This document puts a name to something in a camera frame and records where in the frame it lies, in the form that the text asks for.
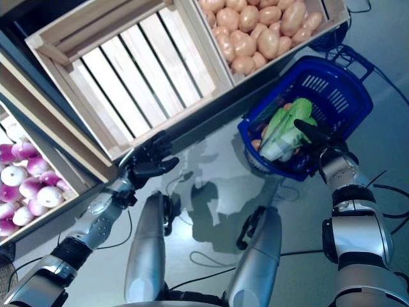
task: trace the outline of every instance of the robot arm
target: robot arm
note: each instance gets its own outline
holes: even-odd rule
[[[330,307],[403,307],[409,294],[389,271],[393,246],[369,180],[346,144],[316,127],[295,125],[318,145],[318,164],[332,191],[332,218],[323,222],[323,249],[338,264],[335,299]]]
[[[88,256],[108,238],[121,212],[136,202],[134,193],[150,177],[173,169],[178,158],[169,155],[170,144],[160,132],[120,163],[119,177],[104,188],[78,220],[75,230],[43,257],[10,291],[3,304],[18,307],[58,307],[66,301],[68,287]]]

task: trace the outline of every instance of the wooden slat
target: wooden slat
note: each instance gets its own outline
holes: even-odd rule
[[[175,123],[179,123],[183,121],[184,119],[188,118],[190,115],[194,114],[195,112],[200,110],[202,107],[205,107],[208,104],[212,103],[214,98],[215,97],[212,97],[212,96],[202,98],[197,103],[187,107],[182,112],[179,112],[178,114],[168,119],[166,122],[162,123],[158,127],[155,127],[154,129],[151,129],[149,132],[145,133],[143,136],[140,136],[139,138],[134,139],[133,141],[129,143],[129,147],[126,150],[124,150],[122,155],[124,155],[129,150],[129,148],[137,147],[143,144],[145,141],[152,138],[159,131],[166,130],[172,127]]]
[[[69,13],[56,19],[41,30],[44,40],[55,44],[83,27],[92,24],[101,16],[134,0],[90,0],[79,5]]]
[[[157,126],[164,122],[164,113],[119,38],[114,37],[104,43],[102,48],[151,124]]]
[[[172,90],[169,81],[166,79],[137,26],[131,27],[121,35],[134,59],[140,64],[143,73],[152,85],[159,100],[164,102],[163,105],[169,116],[173,116],[183,110],[178,97]]]
[[[42,44],[36,49],[38,52],[44,54],[50,59],[53,59],[55,62],[61,65],[70,64],[70,60],[67,58],[67,56],[49,42],[42,42]]]
[[[89,48],[95,48],[97,45],[106,42],[122,32],[124,26],[129,28],[131,24],[137,22],[136,19],[146,18],[164,6],[165,4],[162,0],[127,1],[122,6],[109,12],[106,16],[96,19],[84,29],[80,29],[73,35],[61,39],[56,47],[67,54],[68,57],[72,57],[85,47],[89,50]]]
[[[0,91],[35,125],[60,144],[74,159],[77,159],[101,181],[107,182],[115,177],[114,168],[107,167],[91,153],[3,65],[0,66]]]
[[[104,137],[104,133],[101,133],[103,129],[105,134],[109,133],[111,135],[111,146],[128,143],[132,136],[102,95],[84,65],[77,60],[73,63],[73,70],[68,75],[71,78],[70,82],[75,83],[81,94],[84,95],[85,100],[82,101],[84,107],[88,110],[89,116],[94,118],[96,122],[103,123],[103,125],[100,125],[100,130],[98,130],[98,138]]]
[[[198,101],[199,94],[158,17],[156,15],[148,17],[141,22],[141,26],[186,106]]]
[[[215,89],[215,83],[209,75],[209,70],[203,62],[196,45],[194,44],[185,23],[180,18],[177,10],[165,8],[160,14],[166,23],[167,28],[172,34],[173,40],[179,47],[180,53],[186,61],[186,64],[194,79],[197,82],[203,96],[209,95]]]
[[[14,9],[17,5],[23,3],[25,0],[1,0],[0,1],[0,16]]]
[[[94,142],[87,138],[69,118],[67,118],[55,105],[45,97],[45,95],[33,84],[31,80],[10,59],[0,52],[0,63],[2,63],[30,93],[37,98],[73,135],[75,135],[84,145],[92,151],[103,163],[110,166],[112,162],[101,152]]]
[[[131,101],[129,95],[102,56],[102,53],[95,49],[84,56],[84,61],[134,135],[140,136],[149,130],[148,124]]]
[[[66,54],[69,57],[70,61],[74,62],[81,56],[92,51],[94,48],[102,45],[111,38],[114,38],[116,35],[124,32],[134,24],[137,24],[138,22],[142,21],[143,19],[149,17],[151,14],[159,11],[166,6],[166,4],[160,2],[159,0],[155,0],[155,2],[157,3],[156,6],[152,6],[152,4],[150,3],[146,5],[148,7],[146,10],[144,7],[141,7],[137,12],[133,12],[133,14],[129,15],[128,18],[122,19],[115,24],[107,26],[105,29],[99,31],[96,35],[87,38],[85,41],[78,44],[73,49],[67,51]]]

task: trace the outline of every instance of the black joint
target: black joint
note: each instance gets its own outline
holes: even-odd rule
[[[75,270],[84,264],[92,250],[75,238],[66,238],[51,253],[51,255],[65,261]]]
[[[338,271],[351,264],[374,265],[386,269],[381,256],[372,253],[351,251],[339,257]]]
[[[68,299],[68,293],[65,291],[60,294],[60,296],[57,298],[57,300],[52,304],[51,307],[63,307],[65,301]]]
[[[113,194],[113,200],[122,209],[126,209],[128,207],[135,205],[137,201],[134,190],[116,192],[115,194]]]
[[[337,248],[334,241],[334,231],[332,229],[332,220],[326,219],[322,222],[322,245],[324,255],[331,262],[338,263]]]
[[[332,193],[332,205],[336,206],[343,201],[367,200],[376,203],[371,190],[360,185],[349,185],[342,187]]]

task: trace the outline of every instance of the green vegetable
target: green vegetable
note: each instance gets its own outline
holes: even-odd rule
[[[283,130],[283,133],[290,131],[294,128],[294,121],[298,120],[305,120],[311,116],[311,112],[313,111],[313,104],[306,98],[298,98],[294,100],[293,106],[288,111],[289,118],[286,123],[286,126]]]
[[[280,109],[277,110],[277,112],[275,112],[274,116],[270,120],[270,123],[268,123],[267,131],[266,131],[266,134],[264,135],[264,138],[263,138],[263,141],[261,142],[261,144],[264,144],[268,140],[268,138],[274,132],[276,132],[278,126],[283,121],[284,117],[288,118],[288,117],[286,117],[287,113],[288,112],[286,110],[284,110],[283,108],[280,108]]]

